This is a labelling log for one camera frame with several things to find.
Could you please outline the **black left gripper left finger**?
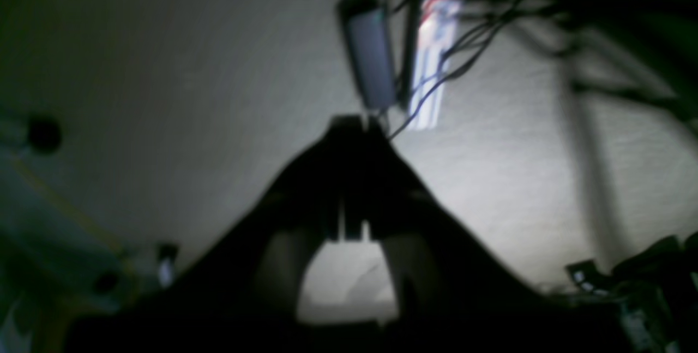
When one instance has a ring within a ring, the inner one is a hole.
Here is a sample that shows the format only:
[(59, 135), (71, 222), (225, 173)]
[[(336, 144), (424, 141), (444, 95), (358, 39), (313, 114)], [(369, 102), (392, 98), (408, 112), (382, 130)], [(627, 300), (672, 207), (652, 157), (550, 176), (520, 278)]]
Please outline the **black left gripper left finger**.
[(317, 141), (278, 172), (262, 199), (269, 238), (283, 235), (303, 244), (339, 235), (342, 174), (350, 156), (350, 118), (337, 115)]

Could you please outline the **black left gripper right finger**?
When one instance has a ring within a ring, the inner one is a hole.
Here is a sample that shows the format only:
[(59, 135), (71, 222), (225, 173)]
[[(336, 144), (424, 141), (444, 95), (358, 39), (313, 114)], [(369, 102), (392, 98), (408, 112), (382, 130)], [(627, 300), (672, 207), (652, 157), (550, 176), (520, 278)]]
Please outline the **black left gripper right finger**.
[(347, 116), (347, 239), (364, 229), (381, 240), (411, 225), (409, 211), (435, 199), (399, 155), (377, 119)]

